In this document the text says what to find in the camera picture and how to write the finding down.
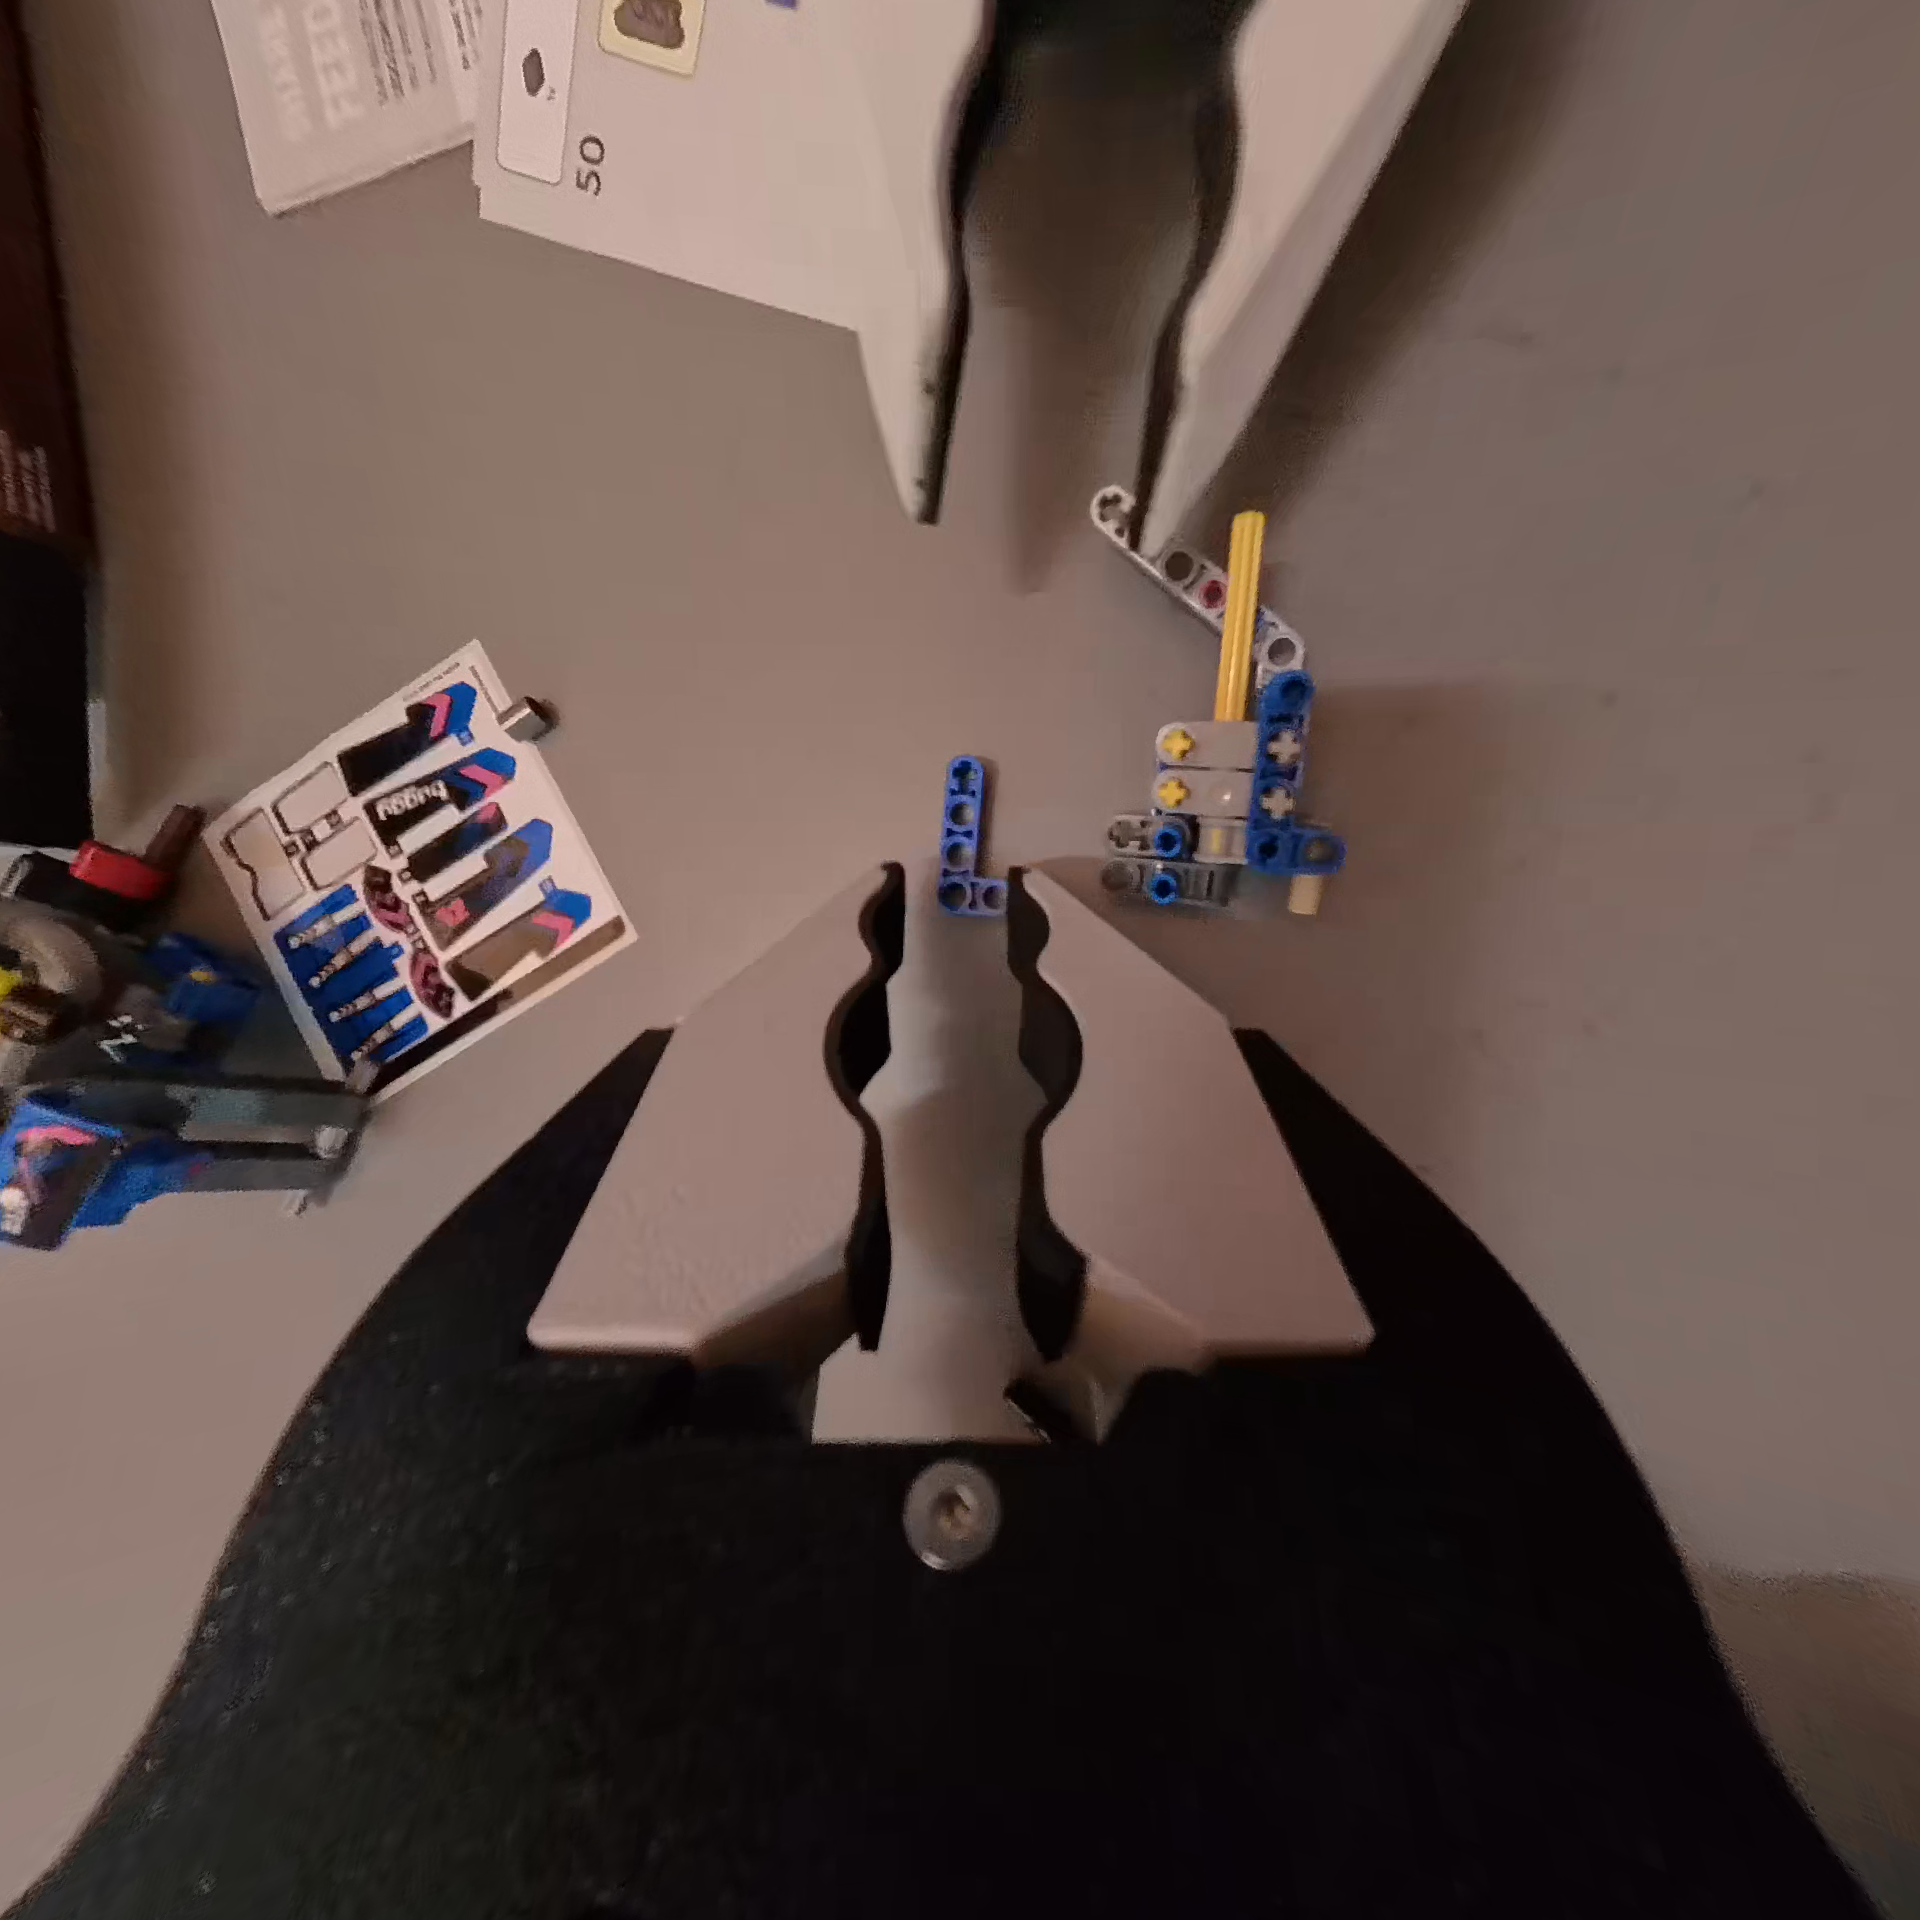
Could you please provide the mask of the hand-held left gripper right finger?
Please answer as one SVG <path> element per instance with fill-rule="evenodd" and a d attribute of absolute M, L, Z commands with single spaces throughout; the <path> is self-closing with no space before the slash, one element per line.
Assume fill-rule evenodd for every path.
<path fill-rule="evenodd" d="M 1347 1357 L 1374 1321 L 1269 1109 L 1247 1050 L 1071 887 L 1011 879 L 1021 1064 L 1011 1399 L 1039 1430 L 1115 1430 L 1143 1373 Z"/>

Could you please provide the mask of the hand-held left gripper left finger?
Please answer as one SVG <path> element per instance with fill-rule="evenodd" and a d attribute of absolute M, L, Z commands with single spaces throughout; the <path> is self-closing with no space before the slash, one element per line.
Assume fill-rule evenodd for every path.
<path fill-rule="evenodd" d="M 885 1144 L 906 869 L 876 864 L 666 1040 L 533 1310 L 544 1354 L 828 1361 L 876 1352 L 891 1285 Z"/>

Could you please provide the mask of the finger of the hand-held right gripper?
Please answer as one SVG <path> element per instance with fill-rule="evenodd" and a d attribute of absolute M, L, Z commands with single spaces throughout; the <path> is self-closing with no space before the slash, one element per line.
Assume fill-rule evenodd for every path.
<path fill-rule="evenodd" d="M 1463 14 L 1234 5 L 1194 134 L 1194 251 L 1153 352 L 1134 551 L 1173 540 L 1245 438 Z"/>
<path fill-rule="evenodd" d="M 857 108 L 871 179 L 861 360 L 907 519 L 937 525 L 970 328 L 962 270 L 967 117 L 996 5 L 857 5 Z"/>

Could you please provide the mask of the blue grey lego sub-assembly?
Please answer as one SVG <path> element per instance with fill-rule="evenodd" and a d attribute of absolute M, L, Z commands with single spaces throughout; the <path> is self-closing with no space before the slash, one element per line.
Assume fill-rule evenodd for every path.
<path fill-rule="evenodd" d="M 1292 916 L 1318 916 L 1347 840 L 1305 809 L 1318 684 L 1305 640 L 1259 599 L 1265 515 L 1234 515 L 1225 566 L 1184 540 L 1138 551 L 1134 515 L 1127 486 L 1090 501 L 1093 530 L 1218 640 L 1216 710 L 1158 732 L 1150 806 L 1113 817 L 1100 883 L 1202 911 L 1270 879 Z"/>

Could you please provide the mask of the blue L-shaped lego liftarm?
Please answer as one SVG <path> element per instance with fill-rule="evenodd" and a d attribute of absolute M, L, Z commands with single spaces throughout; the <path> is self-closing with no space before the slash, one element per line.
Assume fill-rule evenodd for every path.
<path fill-rule="evenodd" d="M 977 756 L 956 756 L 940 786 L 940 845 L 932 902 L 944 916 L 999 922 L 1009 883 L 989 872 L 993 771 Z"/>

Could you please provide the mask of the lego instruction booklet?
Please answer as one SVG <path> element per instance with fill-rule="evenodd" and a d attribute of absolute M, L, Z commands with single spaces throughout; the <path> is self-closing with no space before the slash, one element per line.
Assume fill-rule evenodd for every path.
<path fill-rule="evenodd" d="M 876 205 L 857 0 L 512 0 L 487 62 L 470 137 L 487 223 L 861 328 Z"/>

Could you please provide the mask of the lego sticker sheet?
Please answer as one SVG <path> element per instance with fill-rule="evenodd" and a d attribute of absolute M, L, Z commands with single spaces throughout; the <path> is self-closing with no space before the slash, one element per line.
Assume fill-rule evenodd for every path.
<path fill-rule="evenodd" d="M 320 1069 L 382 1064 L 378 1102 L 638 945 L 512 703 L 468 640 L 201 831 Z"/>

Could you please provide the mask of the partly built lego car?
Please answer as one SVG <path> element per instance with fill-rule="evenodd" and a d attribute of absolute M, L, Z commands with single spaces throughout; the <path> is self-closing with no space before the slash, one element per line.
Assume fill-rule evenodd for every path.
<path fill-rule="evenodd" d="M 382 1064 L 250 1074 L 234 1050 L 264 986 L 169 930 L 201 809 L 145 849 L 27 849 L 0 897 L 0 1233 L 57 1253 L 169 1193 L 323 1203 L 363 1138 Z"/>

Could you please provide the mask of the lego set box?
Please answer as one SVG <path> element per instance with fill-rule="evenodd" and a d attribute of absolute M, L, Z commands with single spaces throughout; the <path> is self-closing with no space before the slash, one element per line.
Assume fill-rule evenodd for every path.
<path fill-rule="evenodd" d="M 0 10 L 0 840 L 91 840 L 85 587 L 95 561 L 79 379 L 21 10 Z"/>

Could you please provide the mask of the feedback leaflet with minifigure print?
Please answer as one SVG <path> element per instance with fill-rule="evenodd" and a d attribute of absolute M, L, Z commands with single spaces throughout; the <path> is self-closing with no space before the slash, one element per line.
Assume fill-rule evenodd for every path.
<path fill-rule="evenodd" d="M 470 144 L 496 5 L 221 0 L 211 14 L 267 215 Z"/>

